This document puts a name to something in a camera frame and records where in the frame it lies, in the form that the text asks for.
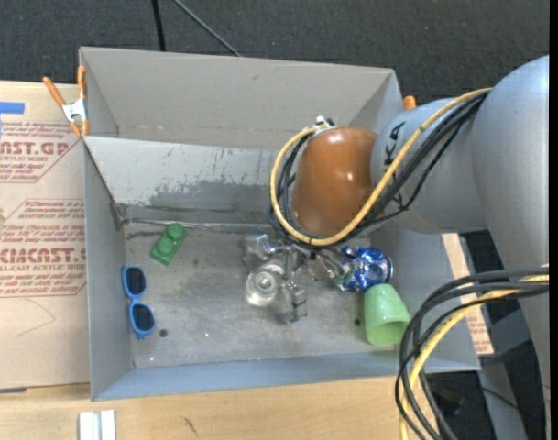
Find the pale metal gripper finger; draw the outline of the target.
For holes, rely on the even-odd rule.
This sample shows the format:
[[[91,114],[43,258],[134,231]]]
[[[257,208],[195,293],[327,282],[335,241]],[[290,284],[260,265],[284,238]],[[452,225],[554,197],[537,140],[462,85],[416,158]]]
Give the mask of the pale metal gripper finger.
[[[242,240],[242,261],[247,270],[251,270],[269,260],[271,245],[267,234],[249,235]]]
[[[294,281],[287,281],[279,291],[279,319],[292,324],[307,315],[306,291]]]

